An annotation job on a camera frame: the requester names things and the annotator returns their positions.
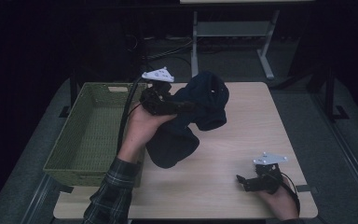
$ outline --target human hand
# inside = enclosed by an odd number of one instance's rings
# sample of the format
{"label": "human hand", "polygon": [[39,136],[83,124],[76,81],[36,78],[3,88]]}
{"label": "human hand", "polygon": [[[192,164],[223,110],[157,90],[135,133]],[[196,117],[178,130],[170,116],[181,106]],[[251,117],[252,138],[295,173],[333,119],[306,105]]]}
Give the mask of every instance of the human hand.
{"label": "human hand", "polygon": [[[286,177],[283,177],[283,182],[290,186]],[[257,191],[256,194],[268,205],[277,219],[283,221],[298,218],[296,203],[282,186],[274,194],[269,194],[266,190]]]}
{"label": "human hand", "polygon": [[128,121],[126,138],[117,155],[121,160],[129,162],[136,162],[139,149],[153,137],[162,123],[176,117],[176,115],[153,116],[139,103],[133,108]]}

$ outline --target table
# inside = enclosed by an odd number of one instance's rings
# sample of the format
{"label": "table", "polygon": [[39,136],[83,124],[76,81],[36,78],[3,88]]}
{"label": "table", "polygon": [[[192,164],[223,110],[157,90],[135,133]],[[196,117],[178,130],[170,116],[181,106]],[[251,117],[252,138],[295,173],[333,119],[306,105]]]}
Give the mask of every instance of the table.
{"label": "table", "polygon": [[[185,84],[172,84],[175,92]],[[252,192],[245,192],[236,175],[254,178],[253,159],[265,151],[288,157],[281,171],[297,186],[307,185],[289,138],[266,84],[227,83],[230,98],[227,124],[201,132],[197,150],[171,169],[157,167],[145,156],[141,187],[133,191],[131,219],[142,218],[268,218],[273,217]],[[97,188],[74,187],[61,193],[54,216],[82,218]],[[309,191],[298,193],[301,217],[316,217],[317,207]]]}

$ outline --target woven plastic basket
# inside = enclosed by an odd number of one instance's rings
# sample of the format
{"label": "woven plastic basket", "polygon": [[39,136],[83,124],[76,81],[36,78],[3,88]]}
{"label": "woven plastic basket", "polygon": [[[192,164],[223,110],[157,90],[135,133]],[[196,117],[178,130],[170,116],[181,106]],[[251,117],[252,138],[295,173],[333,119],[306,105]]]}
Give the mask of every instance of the woven plastic basket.
{"label": "woven plastic basket", "polygon": [[[130,83],[83,85],[44,166],[47,174],[67,186],[100,186],[116,156],[121,116],[131,86]],[[146,84],[138,84],[133,102],[138,101],[145,88]],[[136,186],[140,184],[141,173],[142,170]]]}

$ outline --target plaid shirt sleeve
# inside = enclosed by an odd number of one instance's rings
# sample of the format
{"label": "plaid shirt sleeve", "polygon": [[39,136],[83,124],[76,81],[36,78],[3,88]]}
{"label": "plaid shirt sleeve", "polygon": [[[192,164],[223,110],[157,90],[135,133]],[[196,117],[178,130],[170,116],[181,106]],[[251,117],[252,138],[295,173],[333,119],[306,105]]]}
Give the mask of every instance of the plaid shirt sleeve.
{"label": "plaid shirt sleeve", "polygon": [[115,158],[103,182],[91,197],[84,224],[127,223],[132,188],[139,166]]}

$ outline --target dark floor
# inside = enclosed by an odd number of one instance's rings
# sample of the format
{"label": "dark floor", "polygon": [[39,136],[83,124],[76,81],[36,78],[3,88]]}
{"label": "dark floor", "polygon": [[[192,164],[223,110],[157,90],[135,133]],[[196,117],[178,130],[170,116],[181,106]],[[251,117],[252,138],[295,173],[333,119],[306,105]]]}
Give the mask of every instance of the dark floor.
{"label": "dark floor", "polygon": [[[264,76],[255,52],[259,46],[257,42],[245,42],[214,54],[201,53],[200,70],[210,70],[225,81],[261,81],[272,87],[288,78],[296,44],[296,41],[271,44],[268,59],[276,76],[274,80],[267,80]],[[150,55],[170,49],[171,45],[172,42],[166,44],[151,40]],[[191,76],[188,62],[189,53],[186,52],[150,61],[150,65],[156,69],[167,66],[177,82],[186,82]],[[358,106],[347,88],[336,81],[335,105],[341,105],[349,119],[331,122],[323,112],[324,89],[314,94],[307,92],[309,79],[305,77],[284,90],[271,91],[319,209],[319,216],[306,220],[306,223],[358,223],[358,174],[353,169],[352,160],[346,156],[349,149],[358,161]],[[69,104],[69,81],[66,80],[0,193],[0,224],[80,223],[79,220],[53,218],[52,211],[62,186],[42,172],[65,122],[60,114]],[[268,223],[274,222],[276,220],[268,220]]]}

